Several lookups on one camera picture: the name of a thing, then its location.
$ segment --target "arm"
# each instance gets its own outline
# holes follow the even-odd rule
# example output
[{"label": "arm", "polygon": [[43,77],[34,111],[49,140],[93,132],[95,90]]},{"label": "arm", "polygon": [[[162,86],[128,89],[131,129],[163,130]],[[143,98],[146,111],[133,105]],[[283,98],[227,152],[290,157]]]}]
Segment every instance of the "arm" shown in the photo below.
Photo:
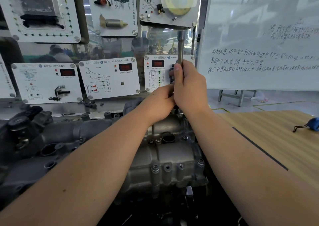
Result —
[{"label": "arm", "polygon": [[174,66],[174,98],[218,181],[249,225],[318,225],[319,196],[252,146],[207,106],[206,81],[194,66]]},{"label": "arm", "polygon": [[80,146],[6,207],[0,225],[96,225],[121,188],[147,128],[174,107],[171,92],[173,84],[158,88]]}]

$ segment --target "floor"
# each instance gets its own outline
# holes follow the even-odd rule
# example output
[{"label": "floor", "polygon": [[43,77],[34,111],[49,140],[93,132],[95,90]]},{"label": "floor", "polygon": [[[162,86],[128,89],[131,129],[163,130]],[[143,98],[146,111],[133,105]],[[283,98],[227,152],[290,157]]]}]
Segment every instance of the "floor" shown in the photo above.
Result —
[{"label": "floor", "polygon": [[[235,90],[224,90],[223,93],[234,94]],[[244,91],[242,107],[238,99],[222,97],[218,102],[219,90],[208,90],[208,104],[215,113],[236,113],[254,111],[298,110],[319,117],[319,92],[301,91],[260,91],[268,102],[252,100],[253,92]]]}]

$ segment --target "hand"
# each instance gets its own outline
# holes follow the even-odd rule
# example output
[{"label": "hand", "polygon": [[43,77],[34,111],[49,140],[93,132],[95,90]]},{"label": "hand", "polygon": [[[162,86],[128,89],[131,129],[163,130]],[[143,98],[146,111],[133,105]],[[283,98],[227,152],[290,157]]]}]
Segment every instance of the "hand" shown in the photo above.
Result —
[{"label": "hand", "polygon": [[184,60],[183,68],[180,64],[175,64],[169,75],[175,77],[175,102],[186,116],[209,108],[206,79],[191,62]]},{"label": "hand", "polygon": [[158,87],[134,110],[142,113],[148,126],[165,119],[176,105],[173,96],[174,84]]}]

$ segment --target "white panel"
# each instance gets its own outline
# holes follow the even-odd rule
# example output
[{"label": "white panel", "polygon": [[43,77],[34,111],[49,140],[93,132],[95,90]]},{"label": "white panel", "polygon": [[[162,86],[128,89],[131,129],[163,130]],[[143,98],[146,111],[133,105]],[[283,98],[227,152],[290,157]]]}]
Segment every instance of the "white panel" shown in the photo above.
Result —
[{"label": "white panel", "polygon": [[[70,103],[82,100],[78,70],[73,63],[14,63],[11,65],[24,103]],[[61,86],[69,94],[56,97],[55,89]]]},{"label": "white panel", "polygon": [[12,85],[7,68],[0,54],[0,98],[16,97],[16,91]]},{"label": "white panel", "polygon": [[[194,55],[184,55],[183,59],[195,64]],[[147,55],[144,57],[145,90],[152,92],[158,87],[170,84],[168,72],[177,63],[177,55]]]},{"label": "white panel", "polygon": [[[94,4],[94,1],[89,0],[92,13],[94,30],[98,30],[98,35],[102,36],[135,36],[138,32],[138,17],[136,0],[108,0],[108,4],[101,6]],[[100,15],[105,19],[122,20],[127,23],[125,27],[113,28],[100,26]]]},{"label": "white panel", "polygon": [[318,17],[319,0],[208,0],[207,88],[319,91]]},{"label": "white panel", "polygon": [[138,67],[134,57],[79,62],[89,99],[140,93]]},{"label": "white panel", "polygon": [[78,43],[80,41],[81,34],[74,0],[58,0],[58,6],[53,5],[56,6],[54,11],[59,17],[58,23],[64,28],[53,25],[31,25],[27,28],[20,18],[25,11],[22,10],[19,3],[22,3],[22,0],[0,0],[2,11],[14,39],[20,42],[43,43]]},{"label": "white panel", "polygon": [[[171,0],[175,5],[188,5],[185,8],[190,8],[189,12],[185,15],[176,15],[169,11],[165,3],[162,0],[140,0],[139,14],[141,21],[176,25],[184,27],[193,27],[197,23],[198,11],[200,0]],[[158,14],[156,5],[162,4],[164,6],[164,12]]]}]

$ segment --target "engine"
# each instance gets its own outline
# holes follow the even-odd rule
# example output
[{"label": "engine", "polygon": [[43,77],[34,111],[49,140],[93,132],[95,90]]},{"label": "engine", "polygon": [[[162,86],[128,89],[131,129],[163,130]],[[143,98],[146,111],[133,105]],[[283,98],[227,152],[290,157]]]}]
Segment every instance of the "engine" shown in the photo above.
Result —
[{"label": "engine", "polygon": [[[138,103],[126,104],[123,115]],[[1,128],[0,207],[11,203],[72,151],[120,119],[104,113],[104,119],[53,122],[51,112],[27,107]],[[173,111],[146,131],[114,204],[140,198],[157,198],[174,188],[208,183],[205,161],[195,135],[183,114]]]}]

